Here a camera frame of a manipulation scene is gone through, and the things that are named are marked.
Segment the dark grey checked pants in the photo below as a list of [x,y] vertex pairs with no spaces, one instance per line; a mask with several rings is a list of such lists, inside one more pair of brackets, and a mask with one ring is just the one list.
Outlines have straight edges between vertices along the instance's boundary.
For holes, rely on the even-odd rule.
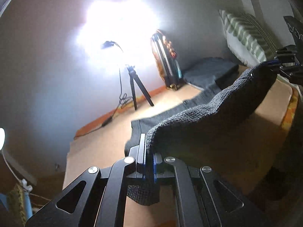
[[169,147],[186,148],[195,142],[210,141],[254,113],[262,103],[277,74],[259,64],[245,70],[234,83],[221,90],[206,89],[187,104],[180,104],[156,116],[134,120],[132,134],[125,145],[125,155],[146,134],[147,181],[129,186],[127,196],[140,205],[160,201],[160,190],[154,184],[153,154]]

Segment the green striped white pillow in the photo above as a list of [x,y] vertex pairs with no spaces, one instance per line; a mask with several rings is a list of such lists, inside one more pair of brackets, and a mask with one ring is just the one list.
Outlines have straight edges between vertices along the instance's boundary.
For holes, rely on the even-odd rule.
[[224,36],[230,51],[245,66],[254,66],[275,58],[282,47],[278,39],[257,19],[243,11],[219,10]]

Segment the orange floral mattress cover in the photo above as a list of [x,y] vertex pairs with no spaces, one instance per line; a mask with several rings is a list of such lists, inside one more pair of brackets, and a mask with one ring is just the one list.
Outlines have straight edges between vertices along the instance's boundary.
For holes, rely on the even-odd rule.
[[294,121],[296,109],[299,102],[299,92],[297,89],[292,87],[292,95],[289,101],[289,104],[287,106],[287,110],[285,112],[285,115],[283,117],[283,120],[280,124],[280,128],[284,131],[284,133],[289,133],[292,123]]

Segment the folded dark clothes stack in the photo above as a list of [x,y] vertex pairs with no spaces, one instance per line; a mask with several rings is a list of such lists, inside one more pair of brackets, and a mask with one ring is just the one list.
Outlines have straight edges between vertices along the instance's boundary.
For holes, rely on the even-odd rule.
[[198,89],[220,90],[230,86],[238,77],[239,65],[223,58],[203,58],[182,72],[183,80]]

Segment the black mini tripod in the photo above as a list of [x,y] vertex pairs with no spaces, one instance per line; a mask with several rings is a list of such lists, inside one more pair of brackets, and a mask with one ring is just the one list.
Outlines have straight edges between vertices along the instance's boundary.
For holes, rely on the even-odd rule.
[[128,70],[128,75],[129,75],[129,80],[130,80],[130,87],[131,87],[131,94],[133,98],[133,104],[135,110],[137,110],[137,98],[136,98],[136,91],[135,91],[135,86],[134,83],[137,84],[139,89],[141,90],[143,96],[147,100],[150,106],[154,106],[154,103],[152,102],[151,96],[148,93],[147,89],[145,88],[144,84],[141,82],[140,78],[138,77],[135,69],[132,66],[127,66],[126,67]]

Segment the small white gooseneck lamp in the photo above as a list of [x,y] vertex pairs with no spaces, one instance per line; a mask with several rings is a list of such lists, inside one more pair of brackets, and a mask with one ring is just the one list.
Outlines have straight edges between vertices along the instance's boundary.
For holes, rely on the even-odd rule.
[[33,186],[37,185],[37,179],[6,151],[4,148],[5,140],[6,133],[4,129],[1,128],[1,154],[3,156],[3,160],[9,171],[12,173],[17,182],[22,186],[22,188],[26,192],[31,193],[33,191]]

